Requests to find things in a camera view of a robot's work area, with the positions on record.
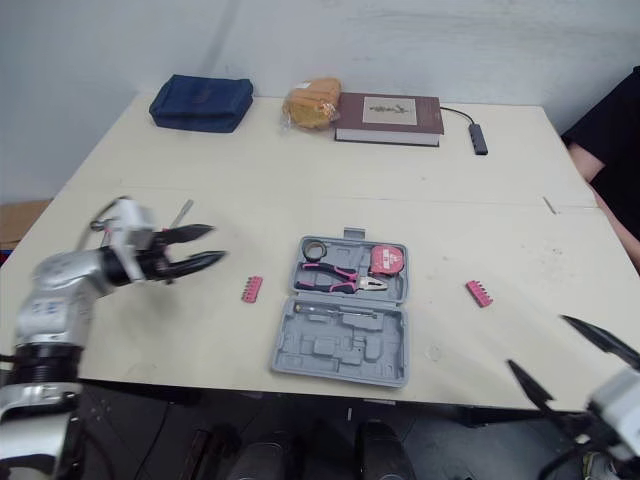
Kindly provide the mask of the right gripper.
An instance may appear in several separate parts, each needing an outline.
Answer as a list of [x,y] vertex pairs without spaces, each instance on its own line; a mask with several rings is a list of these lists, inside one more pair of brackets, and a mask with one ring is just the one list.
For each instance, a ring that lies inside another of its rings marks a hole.
[[[613,333],[569,315],[561,315],[561,318],[598,349],[616,355],[632,369],[639,370],[639,352]],[[551,409],[548,403],[554,397],[517,362],[509,359],[507,365],[525,396],[576,446],[591,451],[605,451],[618,442],[614,429],[591,411],[562,413]]]

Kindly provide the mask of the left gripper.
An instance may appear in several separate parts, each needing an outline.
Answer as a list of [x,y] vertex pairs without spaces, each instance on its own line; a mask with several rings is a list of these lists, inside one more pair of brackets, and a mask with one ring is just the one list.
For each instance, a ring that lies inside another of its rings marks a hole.
[[145,279],[171,285],[174,279],[197,273],[222,260],[227,255],[226,251],[200,252],[173,263],[172,275],[169,272],[170,260],[166,255],[168,245],[195,241],[214,230],[211,225],[188,224],[155,232],[151,243],[137,251],[137,263]]

